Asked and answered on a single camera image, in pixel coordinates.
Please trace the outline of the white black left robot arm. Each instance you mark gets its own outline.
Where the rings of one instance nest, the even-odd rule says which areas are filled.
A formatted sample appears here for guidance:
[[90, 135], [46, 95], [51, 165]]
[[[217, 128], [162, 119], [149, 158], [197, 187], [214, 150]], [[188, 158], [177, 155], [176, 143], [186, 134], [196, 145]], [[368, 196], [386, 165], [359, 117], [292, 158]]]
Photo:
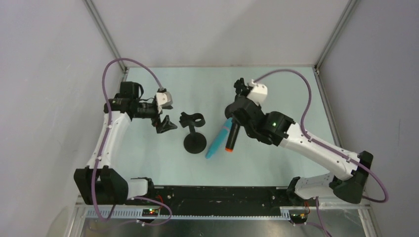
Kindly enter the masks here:
[[172, 109], [172, 96], [158, 89], [151, 102], [141, 99], [144, 90], [136, 82], [121, 82], [120, 91], [104, 104], [104, 123], [98, 143], [86, 167], [76, 169], [74, 180], [87, 205], [125, 204], [128, 199], [148, 193], [151, 180], [126, 180], [117, 171], [117, 154], [133, 119], [150, 119], [158, 134], [177, 129], [169, 116], [160, 118], [164, 109]]

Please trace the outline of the blue microphone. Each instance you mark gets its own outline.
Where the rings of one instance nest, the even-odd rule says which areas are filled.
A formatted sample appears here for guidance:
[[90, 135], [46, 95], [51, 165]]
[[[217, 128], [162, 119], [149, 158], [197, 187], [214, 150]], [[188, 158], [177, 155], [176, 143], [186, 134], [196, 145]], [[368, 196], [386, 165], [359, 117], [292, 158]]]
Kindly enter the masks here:
[[224, 140], [227, 138], [230, 129], [232, 126], [232, 118], [228, 118], [226, 122], [221, 127], [220, 131], [212, 141], [211, 145], [209, 146], [207, 153], [205, 155], [206, 159], [213, 157], [217, 151], [220, 149], [221, 145], [223, 144]]

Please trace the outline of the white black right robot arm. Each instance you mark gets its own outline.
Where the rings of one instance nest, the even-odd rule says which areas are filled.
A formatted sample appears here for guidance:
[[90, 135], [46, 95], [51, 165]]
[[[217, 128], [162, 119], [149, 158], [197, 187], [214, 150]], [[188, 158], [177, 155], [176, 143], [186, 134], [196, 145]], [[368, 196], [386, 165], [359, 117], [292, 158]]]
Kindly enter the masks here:
[[335, 196], [359, 204], [374, 156], [367, 152], [350, 152], [303, 131], [301, 126], [281, 112], [264, 113], [261, 106], [240, 96], [225, 109], [232, 118], [232, 129], [243, 127], [248, 137], [297, 152], [329, 171], [311, 178], [295, 177], [288, 186], [289, 195], [299, 201]]

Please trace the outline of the black microphone orange tip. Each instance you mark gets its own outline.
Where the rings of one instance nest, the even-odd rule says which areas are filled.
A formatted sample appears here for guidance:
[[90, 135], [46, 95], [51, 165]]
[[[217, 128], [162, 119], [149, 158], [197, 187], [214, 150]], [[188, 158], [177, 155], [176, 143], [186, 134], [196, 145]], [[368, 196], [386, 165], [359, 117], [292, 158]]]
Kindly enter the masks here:
[[232, 122], [232, 126], [225, 145], [226, 151], [233, 152], [240, 131], [240, 127], [241, 126], [238, 123]]

